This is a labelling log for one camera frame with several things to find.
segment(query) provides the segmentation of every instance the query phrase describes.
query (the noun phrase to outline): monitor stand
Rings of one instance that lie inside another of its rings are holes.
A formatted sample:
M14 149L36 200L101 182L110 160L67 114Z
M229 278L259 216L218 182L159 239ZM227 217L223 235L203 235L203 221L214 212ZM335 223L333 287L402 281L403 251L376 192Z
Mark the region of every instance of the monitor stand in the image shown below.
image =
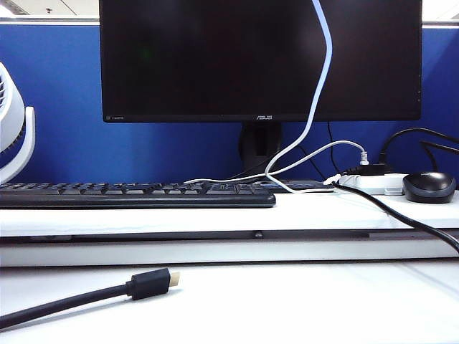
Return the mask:
M263 173L279 150L282 140L280 122L243 122L239 137L239 155L242 160L241 176Z

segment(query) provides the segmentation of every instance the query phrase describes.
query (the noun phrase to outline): asus logo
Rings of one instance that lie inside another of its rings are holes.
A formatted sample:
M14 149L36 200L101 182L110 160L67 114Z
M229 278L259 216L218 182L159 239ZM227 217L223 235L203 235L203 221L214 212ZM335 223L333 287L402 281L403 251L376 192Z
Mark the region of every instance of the asus logo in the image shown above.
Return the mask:
M273 117L271 115L269 116L257 116L257 120L272 120Z

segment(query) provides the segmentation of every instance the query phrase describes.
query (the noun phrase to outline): white power strip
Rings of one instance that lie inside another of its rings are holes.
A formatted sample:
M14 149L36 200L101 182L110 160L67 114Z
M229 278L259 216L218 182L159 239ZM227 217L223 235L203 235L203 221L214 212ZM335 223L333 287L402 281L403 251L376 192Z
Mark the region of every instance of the white power strip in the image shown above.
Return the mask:
M370 195L396 196L403 194L403 177L406 174L390 173L383 176L342 176L339 183L365 191Z

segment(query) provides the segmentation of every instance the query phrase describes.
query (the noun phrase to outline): cubicle wall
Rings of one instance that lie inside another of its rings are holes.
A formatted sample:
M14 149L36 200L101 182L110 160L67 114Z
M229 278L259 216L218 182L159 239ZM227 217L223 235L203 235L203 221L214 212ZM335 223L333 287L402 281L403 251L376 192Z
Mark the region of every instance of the cubicle wall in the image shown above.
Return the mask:
M98 30L96 25L0 25L0 61L25 103L37 111L36 150L15 180L183 181L240 172L239 123L104 123ZM336 122L334 138L363 144L375 161L384 139L403 128L425 126L459 135L458 61L459 27L424 28L422 119ZM285 144L302 129L302 123L286 124ZM388 160L398 170L431 169L418 138L407 135L390 148ZM311 151L327 142L326 123L316 123L303 146ZM0 162L13 153L4 154ZM299 150L292 152L287 161L300 156ZM442 151L435 156L442 171L459 177L457 156ZM355 165L359 155L354 148L337 148L335 157L338 166L346 168ZM316 163L324 174L334 173L328 153ZM308 163L285 176L320 178Z

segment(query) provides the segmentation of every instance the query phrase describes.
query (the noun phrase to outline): light blue cable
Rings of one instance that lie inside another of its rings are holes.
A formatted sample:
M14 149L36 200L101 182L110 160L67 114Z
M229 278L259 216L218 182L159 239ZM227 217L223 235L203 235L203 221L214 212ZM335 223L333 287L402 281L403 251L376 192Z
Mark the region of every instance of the light blue cable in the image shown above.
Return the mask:
M308 121L306 122L306 127L304 128L304 131L301 133L301 135L293 141L289 146L285 147L282 149L279 153L277 153L273 159L268 163L265 169L265 175L273 182L276 184L282 186L285 190L293 193L293 194L300 194L305 191L303 190L293 190L286 186L283 182L279 181L278 179L274 178L270 174L271 168L274 166L275 162L279 160L281 156L284 156L286 153L290 152L292 149L294 149L297 145L299 145L307 136L309 133L309 130L311 129L311 126L313 124L313 119L314 115L316 114L316 109L317 109L317 104L319 101L319 98L322 93L323 85L325 84L325 80L327 78L328 70L330 69L330 64L331 64L331 56L333 54L333 42L331 41L331 34L330 34L330 29L328 28L328 24L325 18L325 14L323 14L322 6L319 0L312 0L314 9L316 10L318 20L321 24L322 27L322 32L323 36L325 37L325 43L326 43L326 53L325 53L325 61L323 62L323 67L322 67L322 73L321 76L319 77L318 84L316 91L314 92L314 97L313 97L313 102L311 104L311 109L309 110L309 116L308 116Z

